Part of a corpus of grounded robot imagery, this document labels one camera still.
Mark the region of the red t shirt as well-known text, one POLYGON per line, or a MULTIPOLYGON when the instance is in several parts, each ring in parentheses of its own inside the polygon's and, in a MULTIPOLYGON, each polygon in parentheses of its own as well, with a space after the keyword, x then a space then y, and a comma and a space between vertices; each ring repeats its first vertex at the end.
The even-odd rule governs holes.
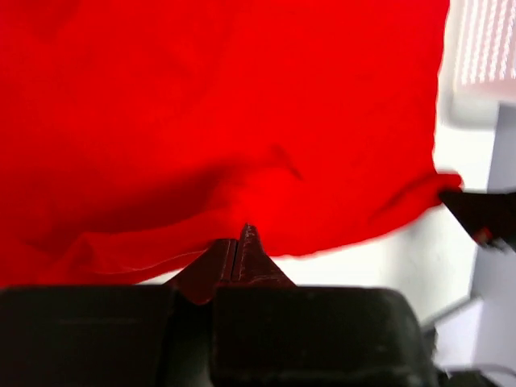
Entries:
POLYGON ((306 256, 414 221, 446 1, 4 1, 1 283, 137 283, 243 225, 306 256))

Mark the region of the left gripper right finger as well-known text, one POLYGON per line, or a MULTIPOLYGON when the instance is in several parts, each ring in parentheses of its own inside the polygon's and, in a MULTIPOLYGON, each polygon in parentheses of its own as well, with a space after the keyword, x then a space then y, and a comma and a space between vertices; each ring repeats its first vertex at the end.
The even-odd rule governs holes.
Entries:
POLYGON ((435 386, 422 329, 394 289, 297 286, 241 233, 212 301, 216 386, 435 386))

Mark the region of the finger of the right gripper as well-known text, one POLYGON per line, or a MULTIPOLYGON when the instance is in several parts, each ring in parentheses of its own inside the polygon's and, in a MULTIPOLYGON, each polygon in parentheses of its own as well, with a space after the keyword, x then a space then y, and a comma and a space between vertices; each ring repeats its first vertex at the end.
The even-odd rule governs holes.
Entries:
POLYGON ((439 194, 439 199, 478 246, 515 251, 515 192, 447 189, 439 194))

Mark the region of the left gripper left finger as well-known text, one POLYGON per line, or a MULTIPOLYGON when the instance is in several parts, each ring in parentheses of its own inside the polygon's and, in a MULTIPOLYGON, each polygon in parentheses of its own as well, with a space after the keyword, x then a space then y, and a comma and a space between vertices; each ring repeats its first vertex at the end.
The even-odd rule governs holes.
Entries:
POLYGON ((163 285, 4 289, 2 385, 210 385, 209 300, 235 248, 215 242, 163 285))

